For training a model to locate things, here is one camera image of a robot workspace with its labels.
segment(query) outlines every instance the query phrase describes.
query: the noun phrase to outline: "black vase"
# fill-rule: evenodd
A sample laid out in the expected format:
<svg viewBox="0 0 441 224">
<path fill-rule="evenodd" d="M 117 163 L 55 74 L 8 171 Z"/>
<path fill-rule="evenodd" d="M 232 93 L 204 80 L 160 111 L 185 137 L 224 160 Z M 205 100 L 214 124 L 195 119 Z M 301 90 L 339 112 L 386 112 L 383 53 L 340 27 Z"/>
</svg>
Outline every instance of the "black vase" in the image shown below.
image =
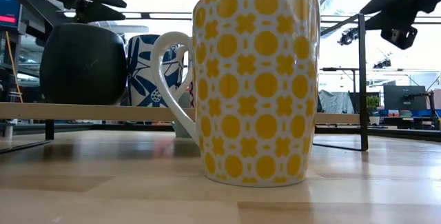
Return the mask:
<svg viewBox="0 0 441 224">
<path fill-rule="evenodd" d="M 61 24 L 50 33 L 40 66 L 48 103 L 115 105 L 126 76 L 124 44 L 116 33 L 81 23 Z"/>
</svg>

